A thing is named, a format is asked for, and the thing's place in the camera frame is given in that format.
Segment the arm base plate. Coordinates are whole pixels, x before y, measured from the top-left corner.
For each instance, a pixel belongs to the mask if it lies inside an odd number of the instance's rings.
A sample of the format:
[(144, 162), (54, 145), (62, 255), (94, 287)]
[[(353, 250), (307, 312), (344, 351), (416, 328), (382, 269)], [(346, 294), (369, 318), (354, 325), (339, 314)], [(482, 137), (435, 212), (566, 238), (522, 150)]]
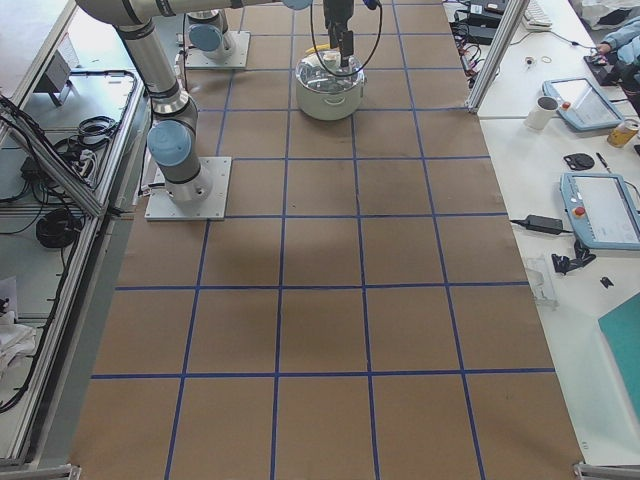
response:
[(191, 70), (245, 69), (251, 34), (248, 31), (222, 33), (216, 28), (191, 28), (186, 68)]
[(148, 221), (195, 221), (225, 218), (230, 183), (231, 157), (200, 157), (199, 175), (189, 183), (165, 181), (156, 168), (145, 211)]

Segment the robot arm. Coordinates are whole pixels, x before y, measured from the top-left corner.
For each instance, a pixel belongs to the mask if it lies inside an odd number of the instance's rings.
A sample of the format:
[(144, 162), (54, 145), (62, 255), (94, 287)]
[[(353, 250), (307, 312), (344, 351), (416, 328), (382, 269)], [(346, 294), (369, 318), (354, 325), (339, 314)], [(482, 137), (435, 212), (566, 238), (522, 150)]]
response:
[(187, 69), (245, 69), (251, 39), (249, 31), (232, 30), (224, 9), (186, 13), (183, 33)]
[(92, 18), (118, 33), (140, 74), (152, 102), (156, 124), (147, 134), (147, 148), (177, 202), (207, 197), (213, 180), (196, 152), (197, 108), (180, 85), (164, 55), (153, 19), (178, 14), (252, 6), (252, 1), (79, 1)]

